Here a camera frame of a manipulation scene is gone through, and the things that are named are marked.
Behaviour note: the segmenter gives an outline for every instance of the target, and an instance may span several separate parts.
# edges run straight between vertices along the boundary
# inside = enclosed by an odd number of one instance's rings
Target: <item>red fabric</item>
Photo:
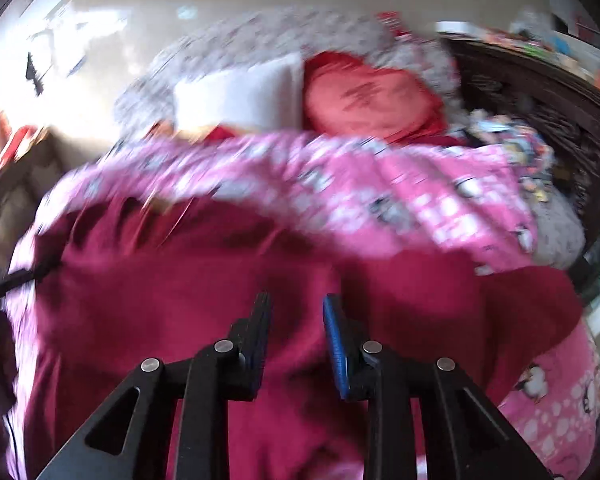
[[[172,362],[227,334],[257,292],[274,316],[264,381],[229,409],[237,480],[312,478],[360,462],[362,403],[338,400],[322,298],[340,292],[371,337],[405,356],[459,362],[499,402],[581,305],[549,267],[477,277],[464,253],[341,260],[274,221],[204,197],[165,214],[115,199],[63,216],[36,240],[62,266],[36,289],[40,355],[25,420],[30,478],[149,356]]]
[[[442,100],[408,70],[336,52],[318,54],[304,70],[305,115],[317,132],[408,144],[446,129]]]

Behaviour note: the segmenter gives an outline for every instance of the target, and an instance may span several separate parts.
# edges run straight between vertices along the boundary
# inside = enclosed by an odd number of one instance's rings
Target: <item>silver screw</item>
[[[225,354],[234,349],[234,344],[228,339],[221,339],[214,345],[214,350],[216,352],[220,352],[221,354]]]
[[[382,351],[382,345],[378,341],[365,341],[362,349],[368,354],[378,354]]]
[[[450,372],[456,367],[454,360],[448,357],[441,357],[436,364],[443,372]]]
[[[140,365],[140,368],[142,368],[143,372],[154,372],[159,367],[160,367],[160,361],[158,361],[158,359],[155,359],[153,357],[149,357],[148,359],[145,359],[144,361],[142,361],[142,364]]]

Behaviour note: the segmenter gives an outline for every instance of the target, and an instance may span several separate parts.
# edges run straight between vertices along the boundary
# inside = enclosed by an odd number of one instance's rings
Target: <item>bed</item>
[[[461,107],[459,89],[467,109],[483,107],[493,112],[513,114],[519,112],[520,107],[524,112],[525,105],[528,105],[528,99],[516,93],[516,88],[524,85],[525,90],[533,89],[534,104],[541,98],[562,100],[560,110],[564,115],[558,115],[557,119],[560,124],[573,124],[564,119],[567,116],[573,117],[571,121],[576,121],[576,124],[587,125],[586,132],[578,130],[580,146],[588,149],[591,142],[599,145],[597,140],[591,140],[599,138],[591,132],[600,132],[600,126],[584,112],[573,112],[567,99],[557,97],[555,92],[536,91],[537,86],[528,87],[530,76],[522,76],[513,70],[502,72],[501,77],[509,77],[506,85],[494,84],[484,72],[490,68],[488,73],[493,76],[499,65],[487,63],[483,66],[480,53],[469,55],[463,50],[466,48],[464,44],[452,44],[462,76],[460,82],[453,58],[438,42],[396,43],[395,38],[374,18],[355,12],[272,9],[220,23],[198,37],[185,38],[158,55],[147,75],[134,83],[117,102],[114,113],[123,128],[124,142],[100,161],[65,176],[43,199],[32,229],[14,252],[11,271],[32,264],[36,234],[48,230],[63,215],[116,194],[126,194],[139,200],[158,194],[176,201],[213,192],[216,200],[256,206],[265,216],[283,219],[296,232],[318,243],[329,244],[343,253],[388,257],[407,243],[427,247],[434,238],[431,230],[410,230],[412,215],[419,225],[426,225],[428,209],[418,199],[427,193],[421,191],[408,196],[410,191],[404,190],[406,188],[396,191],[397,184],[392,188],[391,183],[397,177],[407,174],[409,168],[419,164],[423,168],[437,164],[436,171],[442,172],[452,182],[459,174],[480,172],[481,168],[487,168],[484,177],[488,176],[487,173],[500,174],[507,165],[504,153],[497,146],[487,146],[477,152],[467,150],[460,155],[456,153],[455,164],[461,166],[459,170],[452,170],[439,163],[449,155],[443,148],[415,146],[394,153],[382,142],[361,142],[359,139],[314,139],[279,133],[231,139],[220,146],[202,147],[172,140],[140,139],[155,121],[174,120],[173,89],[181,79],[195,79],[234,64],[264,62],[293,51],[302,52],[305,59],[323,50],[344,51],[364,57],[366,62],[375,66],[413,70],[440,95],[449,122],[455,124],[468,122]],[[513,101],[499,98],[510,94],[519,98]],[[583,90],[577,97],[572,96],[572,101],[576,99],[579,102],[589,100],[578,110],[589,110],[593,114],[597,103],[595,113],[600,114],[599,95],[587,94]],[[556,112],[547,111],[546,106],[538,107],[544,110],[545,115],[553,113],[552,117],[555,117]],[[586,156],[582,150],[568,150],[563,145],[566,142],[564,135],[548,128],[549,121],[543,123],[536,118],[545,115],[530,112],[527,115],[525,119],[545,136],[557,155],[571,164],[576,178],[570,181],[571,189],[563,188],[564,199],[559,198],[546,205],[536,204],[533,211],[520,204],[515,182],[506,177],[494,181],[491,190],[497,190],[500,196],[508,198],[504,201],[506,204],[499,203],[498,208],[489,209],[484,214],[496,226],[495,231],[499,233],[500,229],[508,234],[494,235],[477,244],[458,235],[446,245],[450,249],[469,251],[474,260],[493,270],[507,270],[530,263],[530,256],[520,255],[516,238],[509,237],[509,233],[521,223],[532,226],[530,229],[537,240],[534,257],[538,263],[555,267],[569,267],[579,258],[583,246],[589,250],[600,236],[600,208],[597,206],[600,203],[600,150],[594,155],[590,154],[592,150],[588,150]],[[573,139],[569,142],[568,148],[573,145]],[[384,176],[372,182],[372,172],[356,174],[351,169],[375,168],[380,159],[384,161],[384,168],[390,165],[394,169],[398,167],[400,175],[394,174],[388,180]],[[240,165],[227,167],[229,160],[238,160]],[[291,162],[297,161],[300,162],[281,180],[281,165],[290,166]],[[200,168],[201,164],[206,164],[205,171],[202,175],[196,174],[196,168]],[[305,192],[291,200],[281,184],[285,179],[298,181]],[[355,197],[345,193],[345,188],[352,186],[358,192]],[[327,188],[330,188],[329,192],[324,193]],[[571,203],[575,204],[576,214],[571,212]],[[415,213],[414,204],[419,208]],[[466,216],[464,212],[451,213],[454,218],[456,215],[458,218]],[[328,222],[331,222],[330,227],[325,229]],[[403,229],[410,234],[404,235]],[[485,246],[490,247],[490,254],[484,254],[482,249]],[[591,270],[574,272],[574,282],[579,284],[586,282]],[[28,286],[8,295],[4,305],[15,328],[16,356],[20,366],[16,384],[19,402],[13,413],[16,448],[19,450],[24,448],[22,428],[38,354],[33,302],[34,289]],[[555,478],[575,479],[579,476],[594,449],[596,434],[600,434],[600,361],[583,322],[578,323],[560,344],[534,358],[502,401],[500,409],[548,465]],[[22,453],[18,459],[18,470],[22,475],[26,470]]]

